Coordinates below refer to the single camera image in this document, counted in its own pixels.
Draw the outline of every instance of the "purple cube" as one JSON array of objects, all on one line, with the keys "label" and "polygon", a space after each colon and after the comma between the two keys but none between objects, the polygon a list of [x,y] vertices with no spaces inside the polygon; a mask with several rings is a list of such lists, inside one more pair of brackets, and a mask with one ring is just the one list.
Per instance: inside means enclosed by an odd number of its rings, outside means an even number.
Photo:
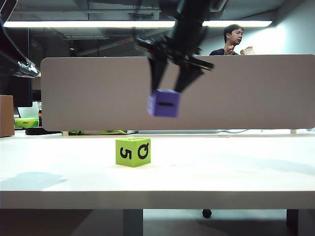
[{"label": "purple cube", "polygon": [[148,113],[154,117],[177,117],[180,96],[174,90],[154,90],[149,97]]}]

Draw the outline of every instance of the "man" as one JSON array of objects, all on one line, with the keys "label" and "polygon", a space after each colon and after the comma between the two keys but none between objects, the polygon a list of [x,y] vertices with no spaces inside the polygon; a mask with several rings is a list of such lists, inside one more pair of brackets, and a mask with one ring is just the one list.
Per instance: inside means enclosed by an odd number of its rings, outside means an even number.
[{"label": "man", "polygon": [[239,25],[229,25],[224,29],[224,48],[212,51],[209,55],[237,55],[233,51],[236,45],[239,45],[243,38],[244,28]]}]

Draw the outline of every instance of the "cardboard box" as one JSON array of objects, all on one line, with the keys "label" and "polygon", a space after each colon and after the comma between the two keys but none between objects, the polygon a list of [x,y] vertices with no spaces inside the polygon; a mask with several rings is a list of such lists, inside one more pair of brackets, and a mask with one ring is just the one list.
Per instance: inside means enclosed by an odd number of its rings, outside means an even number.
[{"label": "cardboard box", "polygon": [[0,137],[14,135],[13,96],[0,95]]}]

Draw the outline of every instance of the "man's hand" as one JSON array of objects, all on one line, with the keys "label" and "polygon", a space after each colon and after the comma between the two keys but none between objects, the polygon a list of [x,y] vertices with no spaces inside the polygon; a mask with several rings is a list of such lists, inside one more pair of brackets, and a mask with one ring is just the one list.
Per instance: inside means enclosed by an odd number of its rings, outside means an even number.
[{"label": "man's hand", "polygon": [[224,55],[232,55],[233,54],[234,45],[228,46],[224,49]]}]

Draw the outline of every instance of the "computer monitor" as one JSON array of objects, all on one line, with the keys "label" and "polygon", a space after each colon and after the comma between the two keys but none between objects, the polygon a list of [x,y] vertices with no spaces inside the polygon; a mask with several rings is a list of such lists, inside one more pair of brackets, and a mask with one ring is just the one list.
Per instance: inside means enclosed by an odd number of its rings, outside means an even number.
[{"label": "computer monitor", "polygon": [[1,79],[2,95],[13,96],[14,107],[32,106],[32,78],[11,76]]}]

